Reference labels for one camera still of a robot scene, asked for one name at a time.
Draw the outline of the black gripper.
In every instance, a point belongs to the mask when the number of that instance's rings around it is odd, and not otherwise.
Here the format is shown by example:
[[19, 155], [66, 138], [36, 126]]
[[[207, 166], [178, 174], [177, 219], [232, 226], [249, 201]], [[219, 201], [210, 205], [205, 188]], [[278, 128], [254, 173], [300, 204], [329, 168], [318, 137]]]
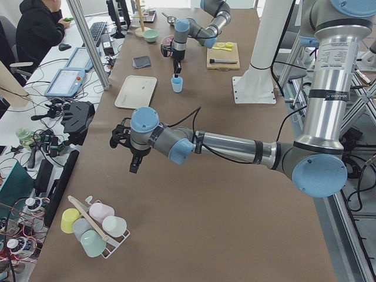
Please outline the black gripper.
[[133, 157], [129, 166], [129, 171], [131, 173], [137, 173], [143, 157], [150, 153], [151, 147], [149, 146], [147, 149], [137, 149], [131, 144], [130, 127], [125, 125], [127, 120], [130, 120], [130, 118], [125, 117], [121, 123], [116, 125], [112, 130], [112, 137], [110, 138], [109, 144], [112, 149], [116, 148], [117, 145], [122, 145], [130, 149]]
[[182, 70], [181, 61], [184, 59], [186, 44], [185, 43], [172, 43], [170, 45], [161, 44], [161, 53], [163, 57], [172, 56], [174, 74], [180, 74]]

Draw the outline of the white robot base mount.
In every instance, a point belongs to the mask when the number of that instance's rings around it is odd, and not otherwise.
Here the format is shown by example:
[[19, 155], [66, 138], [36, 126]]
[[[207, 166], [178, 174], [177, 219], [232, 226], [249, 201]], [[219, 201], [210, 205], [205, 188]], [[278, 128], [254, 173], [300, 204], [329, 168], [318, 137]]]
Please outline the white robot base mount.
[[265, 1], [248, 70], [234, 76], [233, 94], [236, 104], [275, 104], [271, 68], [287, 18], [295, 2]]

